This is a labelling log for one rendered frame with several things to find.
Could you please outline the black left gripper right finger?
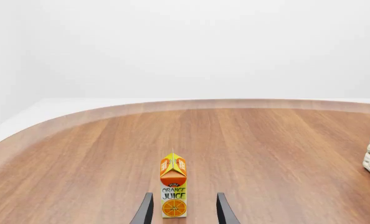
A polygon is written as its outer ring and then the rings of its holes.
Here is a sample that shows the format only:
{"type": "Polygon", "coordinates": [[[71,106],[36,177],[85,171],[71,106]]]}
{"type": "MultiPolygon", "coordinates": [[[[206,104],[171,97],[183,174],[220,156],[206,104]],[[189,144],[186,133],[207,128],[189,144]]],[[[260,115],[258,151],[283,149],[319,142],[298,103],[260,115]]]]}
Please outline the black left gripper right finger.
{"type": "Polygon", "coordinates": [[[219,224],[240,224],[222,192],[217,194],[216,211],[219,224]]]}

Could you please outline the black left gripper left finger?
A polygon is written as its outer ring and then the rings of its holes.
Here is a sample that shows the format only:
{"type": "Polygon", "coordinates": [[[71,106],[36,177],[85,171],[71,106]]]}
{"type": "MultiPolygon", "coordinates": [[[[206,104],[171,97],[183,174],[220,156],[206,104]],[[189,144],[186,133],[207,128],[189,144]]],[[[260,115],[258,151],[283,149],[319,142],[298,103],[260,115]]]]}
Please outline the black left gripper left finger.
{"type": "Polygon", "coordinates": [[[153,219],[153,210],[153,194],[151,192],[147,192],[130,224],[151,224],[153,219]]]}

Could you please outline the orange juice carton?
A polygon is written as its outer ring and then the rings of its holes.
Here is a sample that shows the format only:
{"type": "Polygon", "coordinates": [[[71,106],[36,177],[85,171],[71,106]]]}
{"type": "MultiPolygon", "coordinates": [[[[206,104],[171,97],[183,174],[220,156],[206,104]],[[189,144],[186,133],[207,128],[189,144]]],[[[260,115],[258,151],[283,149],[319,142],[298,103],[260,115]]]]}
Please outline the orange juice carton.
{"type": "Polygon", "coordinates": [[[187,216],[187,164],[174,152],[160,163],[160,200],[163,218],[187,216]]]}

